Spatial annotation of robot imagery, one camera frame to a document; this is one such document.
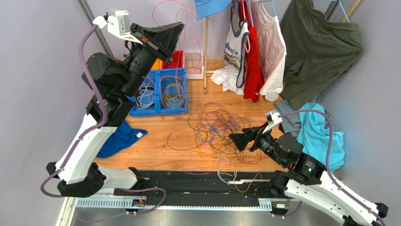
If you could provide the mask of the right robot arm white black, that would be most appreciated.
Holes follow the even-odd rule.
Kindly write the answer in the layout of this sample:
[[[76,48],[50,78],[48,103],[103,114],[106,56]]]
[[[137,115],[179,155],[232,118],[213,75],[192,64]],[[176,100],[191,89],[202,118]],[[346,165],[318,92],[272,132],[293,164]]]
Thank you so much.
[[[273,138],[263,132],[265,125],[243,129],[229,138],[243,151],[249,142],[250,151],[261,150],[287,171],[275,171],[269,188],[275,195],[298,199],[327,214],[344,226],[377,226],[387,216],[388,207],[370,202],[331,178],[326,167],[317,159],[303,153],[303,145],[291,135]]]

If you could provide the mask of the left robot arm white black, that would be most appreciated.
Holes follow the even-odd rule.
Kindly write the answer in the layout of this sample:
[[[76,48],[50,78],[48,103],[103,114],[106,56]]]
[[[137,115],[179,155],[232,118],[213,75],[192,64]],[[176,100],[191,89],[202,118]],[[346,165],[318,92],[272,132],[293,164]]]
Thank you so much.
[[[46,166],[49,178],[59,180],[58,198],[86,198],[105,189],[127,191],[136,188],[140,175],[135,168],[110,169],[97,165],[94,159],[125,121],[134,106],[130,97],[138,93],[155,61],[171,61],[184,24],[175,22],[162,27],[143,27],[133,23],[129,35],[137,42],[122,62],[103,53],[95,53],[85,60],[84,45],[98,28],[99,23],[95,23],[79,44],[83,80],[94,95],[68,151],[59,161]]]

